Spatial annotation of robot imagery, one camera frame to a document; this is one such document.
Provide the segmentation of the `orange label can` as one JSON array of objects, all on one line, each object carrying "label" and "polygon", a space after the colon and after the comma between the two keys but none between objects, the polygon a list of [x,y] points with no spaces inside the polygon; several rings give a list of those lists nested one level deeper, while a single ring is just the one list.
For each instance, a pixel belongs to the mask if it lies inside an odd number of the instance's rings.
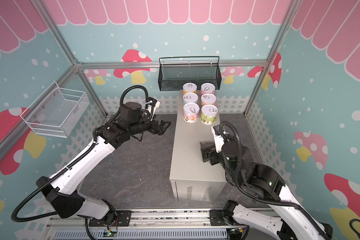
[{"label": "orange label can", "polygon": [[201,99],[201,105],[217,105],[217,97],[214,94],[203,94],[200,97]]}]

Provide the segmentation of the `pink label can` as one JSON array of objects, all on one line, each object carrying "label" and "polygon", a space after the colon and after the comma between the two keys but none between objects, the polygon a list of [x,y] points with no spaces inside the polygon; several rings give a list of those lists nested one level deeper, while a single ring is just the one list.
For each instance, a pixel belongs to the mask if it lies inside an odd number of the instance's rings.
[{"label": "pink label can", "polygon": [[204,94],[214,95],[215,91],[216,91],[216,87],[211,83],[204,83],[201,85],[201,90],[200,90],[201,95]]}]

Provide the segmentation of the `white lid can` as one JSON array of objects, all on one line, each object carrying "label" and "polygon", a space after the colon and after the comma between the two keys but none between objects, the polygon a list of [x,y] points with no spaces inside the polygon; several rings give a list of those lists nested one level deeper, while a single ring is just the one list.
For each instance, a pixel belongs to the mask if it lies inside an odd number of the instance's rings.
[{"label": "white lid can", "polygon": [[183,105],[188,103],[197,104],[199,100],[199,96],[195,93],[185,93],[183,95]]}]

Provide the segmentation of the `beige label can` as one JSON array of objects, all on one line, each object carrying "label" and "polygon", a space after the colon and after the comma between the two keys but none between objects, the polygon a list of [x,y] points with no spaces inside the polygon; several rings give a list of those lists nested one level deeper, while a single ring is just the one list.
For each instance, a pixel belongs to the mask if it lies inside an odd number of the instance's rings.
[{"label": "beige label can", "polygon": [[187,123],[195,123],[199,118],[200,107],[196,103],[187,103],[183,106],[184,120]]}]

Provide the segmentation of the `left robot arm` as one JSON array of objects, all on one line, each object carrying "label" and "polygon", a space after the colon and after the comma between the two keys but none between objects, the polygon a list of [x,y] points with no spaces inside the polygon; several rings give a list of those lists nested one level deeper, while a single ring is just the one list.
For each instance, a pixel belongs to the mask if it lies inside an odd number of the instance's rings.
[{"label": "left robot arm", "polygon": [[[22,200],[13,210],[11,219],[16,223],[30,222],[58,215],[65,219],[79,216],[86,220],[96,219],[105,226],[111,226],[118,220],[118,215],[106,200],[97,200],[81,194],[78,185],[107,156],[130,139],[142,141],[144,133],[163,135],[171,122],[154,119],[159,107],[158,100],[148,94],[141,85],[127,88],[120,97],[117,113],[102,126],[93,129],[93,139],[80,154],[49,178],[40,177],[37,189]],[[18,217],[20,210],[37,194],[42,193],[53,207],[53,212]]]}]

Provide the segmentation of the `yellow label can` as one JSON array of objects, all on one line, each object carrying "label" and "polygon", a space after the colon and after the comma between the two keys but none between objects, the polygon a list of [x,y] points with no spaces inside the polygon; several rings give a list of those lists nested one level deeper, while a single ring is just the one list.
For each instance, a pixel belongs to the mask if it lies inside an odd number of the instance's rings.
[{"label": "yellow label can", "polygon": [[197,88],[198,88],[198,86],[194,83],[185,83],[183,85],[183,95],[185,95],[187,93],[197,94]]}]

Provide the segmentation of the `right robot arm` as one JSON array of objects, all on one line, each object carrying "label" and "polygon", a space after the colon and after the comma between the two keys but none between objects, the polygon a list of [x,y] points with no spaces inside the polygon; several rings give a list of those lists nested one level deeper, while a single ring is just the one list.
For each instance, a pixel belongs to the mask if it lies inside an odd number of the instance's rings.
[{"label": "right robot arm", "polygon": [[210,212],[211,224],[232,226],[231,233],[244,240],[250,228],[276,240],[330,240],[333,228],[316,221],[294,197],[285,180],[270,166],[254,162],[237,129],[224,121],[212,126],[214,144],[201,147],[204,162],[221,165],[226,181],[255,203],[266,204],[276,217],[261,214],[229,200],[221,211]]}]

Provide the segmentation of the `green label can front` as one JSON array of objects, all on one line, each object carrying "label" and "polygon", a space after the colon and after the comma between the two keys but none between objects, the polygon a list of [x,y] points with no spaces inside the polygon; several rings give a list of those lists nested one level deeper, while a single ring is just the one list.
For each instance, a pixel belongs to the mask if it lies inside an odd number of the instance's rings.
[{"label": "green label can front", "polygon": [[204,105],[201,109],[201,121],[205,125],[212,125],[216,122],[218,108],[215,105]]}]

